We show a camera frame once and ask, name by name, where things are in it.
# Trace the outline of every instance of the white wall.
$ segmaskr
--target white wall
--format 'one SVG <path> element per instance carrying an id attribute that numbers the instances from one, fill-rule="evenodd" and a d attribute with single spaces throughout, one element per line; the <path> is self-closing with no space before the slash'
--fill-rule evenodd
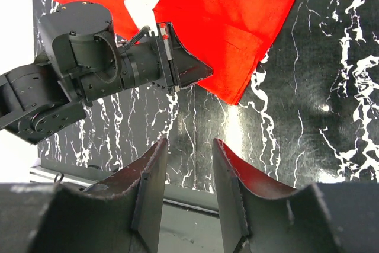
<path id="1" fill-rule="evenodd" d="M 1 0 L 0 74 L 33 62 L 32 0 Z M 37 147 L 0 131 L 0 182 L 29 182 L 28 169 L 38 163 Z"/>

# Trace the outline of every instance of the marble backdrop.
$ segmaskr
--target marble backdrop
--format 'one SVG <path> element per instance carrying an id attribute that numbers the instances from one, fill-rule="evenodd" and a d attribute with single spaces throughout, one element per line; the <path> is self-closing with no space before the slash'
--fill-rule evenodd
<path id="1" fill-rule="evenodd" d="M 35 22 L 56 7 L 34 0 Z M 166 183 L 213 193 L 217 137 L 294 187 L 377 182 L 378 19 L 379 0 L 296 0 L 239 105 L 198 86 L 173 96 L 143 86 L 98 100 L 86 120 L 41 143 L 39 155 L 112 171 L 165 136 Z M 37 29 L 35 36 L 39 52 Z"/>

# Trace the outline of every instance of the black and white marble pattern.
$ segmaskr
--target black and white marble pattern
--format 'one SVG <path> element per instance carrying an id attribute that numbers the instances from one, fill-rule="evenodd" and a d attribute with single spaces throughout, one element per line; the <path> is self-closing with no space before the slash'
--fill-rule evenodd
<path id="1" fill-rule="evenodd" d="M 56 6 L 34 0 L 35 20 Z M 173 96 L 143 86 L 98 100 L 86 120 L 41 143 L 39 155 L 112 171 L 165 136 L 166 183 L 213 193 L 217 137 L 294 187 L 377 182 L 378 19 L 379 0 L 296 0 L 239 105 L 198 86 Z"/>

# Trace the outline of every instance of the red cloth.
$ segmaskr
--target red cloth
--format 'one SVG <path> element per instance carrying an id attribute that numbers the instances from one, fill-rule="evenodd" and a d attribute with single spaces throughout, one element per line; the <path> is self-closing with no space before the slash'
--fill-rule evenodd
<path id="1" fill-rule="evenodd" d="M 61 4 L 70 1 L 56 0 Z M 137 32 L 124 0 L 87 0 L 106 6 L 115 32 Z M 294 0 L 160 0 L 156 21 L 171 21 L 183 45 L 214 69 L 199 85 L 237 104 L 258 62 L 277 36 Z"/>

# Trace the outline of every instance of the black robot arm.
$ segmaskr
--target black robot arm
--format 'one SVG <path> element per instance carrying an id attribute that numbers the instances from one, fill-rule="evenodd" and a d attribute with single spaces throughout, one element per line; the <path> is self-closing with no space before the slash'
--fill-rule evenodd
<path id="1" fill-rule="evenodd" d="M 213 74 L 188 53 L 171 23 L 141 29 L 117 47 L 104 6 L 71 2 L 40 18 L 44 50 L 0 75 L 0 130 L 36 144 L 86 117 L 83 105 L 151 82 L 177 92 Z"/>

